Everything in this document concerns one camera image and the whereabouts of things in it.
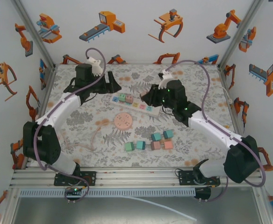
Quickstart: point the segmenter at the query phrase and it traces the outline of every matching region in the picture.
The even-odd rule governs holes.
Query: purple cable
[[[50,116],[54,113],[54,111],[56,111],[57,108],[59,108],[59,107],[61,106],[61,104],[63,103],[63,101],[67,100],[68,98],[70,98],[70,97],[73,96],[74,94],[76,94],[76,93],[78,93],[78,92],[81,92],[81,91],[83,91],[83,90],[86,90],[87,88],[89,88],[89,87],[95,85],[96,83],[98,83],[98,82],[104,77],[104,72],[105,72],[105,69],[106,69],[106,61],[105,61],[104,55],[102,54],[102,52],[101,52],[100,50],[98,50],[98,49],[96,49],[96,48],[89,48],[89,49],[86,50],[86,57],[87,57],[87,58],[89,58],[88,55],[87,55],[87,53],[88,53],[88,51],[90,51],[90,50],[96,50],[96,51],[101,55],[101,57],[102,57],[102,59],[103,59],[103,65],[104,65],[104,67],[103,67],[103,72],[102,72],[102,74],[100,75],[100,77],[99,77],[98,79],[96,79],[96,80],[95,80],[94,82],[92,82],[91,84],[89,84],[89,85],[87,85],[87,86],[85,86],[85,87],[83,87],[83,88],[80,88],[79,90],[74,91],[73,93],[71,93],[71,94],[69,94],[68,96],[66,96],[63,100],[59,101],[59,103],[58,103],[58,104],[57,104],[57,105],[48,113],[47,118],[50,118]],[[79,201],[79,200],[81,200],[83,197],[85,197],[85,196],[87,195],[87,193],[89,192],[89,183],[88,183],[86,180],[84,180],[83,178],[81,178],[81,177],[66,174],[66,173],[64,173],[64,172],[61,172],[61,171],[59,171],[59,170],[53,168],[52,166],[50,166],[50,165],[48,165],[48,164],[46,164],[45,166],[43,166],[42,163],[41,163],[41,160],[40,160],[40,157],[39,157],[39,154],[38,154],[38,148],[37,148],[37,137],[38,137],[38,133],[39,133],[41,127],[42,127],[43,124],[46,122],[46,120],[47,120],[47,119],[45,118],[45,119],[41,122],[41,124],[37,127],[36,132],[35,132],[35,135],[34,135],[34,142],[33,142],[33,144],[34,144],[34,152],[35,152],[36,160],[37,160],[37,162],[38,162],[40,168],[41,168],[42,170],[44,170],[44,171],[47,170],[47,167],[49,167],[49,168],[52,169],[53,171],[58,172],[58,173],[60,173],[60,174],[62,174],[62,175],[65,175],[65,176],[68,176],[68,177],[72,177],[72,178],[76,178],[76,179],[79,179],[79,180],[85,182],[86,185],[87,185],[87,191],[85,192],[85,194],[84,194],[80,199],[76,200],[76,201]]]
[[[192,62],[192,63],[195,63],[195,64],[201,66],[201,68],[205,71],[206,76],[207,76],[207,81],[208,81],[208,83],[207,83],[207,89],[206,89],[206,92],[205,92],[205,95],[204,95],[204,97],[203,97],[202,104],[201,104],[202,115],[203,115],[204,119],[205,119],[208,123],[210,123],[213,127],[215,127],[216,129],[218,129],[219,131],[221,131],[223,134],[225,134],[225,135],[227,135],[227,136],[230,137],[230,134],[229,134],[228,132],[226,132],[225,130],[223,130],[223,129],[220,128],[219,126],[217,126],[217,125],[216,125],[215,123],[213,123],[212,121],[208,120],[208,119],[207,119],[207,116],[205,115],[204,103],[205,103],[205,99],[206,99],[206,97],[207,97],[207,95],[208,95],[208,91],[209,91],[209,88],[210,88],[210,76],[209,76],[209,73],[208,73],[208,71],[206,70],[206,68],[204,68],[203,65],[201,65],[200,63],[198,63],[198,62],[196,62],[196,61],[193,61],[193,60],[182,60],[182,61],[177,62],[176,64],[172,64],[172,65],[169,66],[165,71],[168,71],[169,69],[173,68],[174,66],[176,66],[177,64],[180,64],[180,63],[182,63],[182,62]],[[249,185],[251,185],[251,186],[253,186],[253,187],[262,187],[262,186],[265,184],[265,182],[266,182],[266,173],[265,173],[265,170],[264,170],[264,168],[263,168],[263,165],[262,165],[260,159],[258,158],[258,156],[256,156],[256,154],[253,152],[253,150],[251,150],[246,144],[242,143],[240,140],[236,139],[235,137],[233,137],[232,139],[233,139],[234,141],[236,141],[237,143],[239,143],[240,145],[242,145],[243,147],[245,147],[245,148],[253,155],[254,159],[257,161],[257,163],[258,163],[258,165],[260,166],[260,169],[261,169],[262,181],[261,181],[260,184],[254,184],[254,183],[251,183],[251,182],[249,182],[249,181],[247,181],[247,180],[244,180],[244,181],[245,181],[247,184],[249,184]],[[218,197],[216,197],[216,198],[214,198],[214,199],[211,199],[210,201],[214,201],[214,200],[220,198],[220,197],[226,192],[226,190],[227,190],[226,188],[225,188],[225,190],[224,190]]]

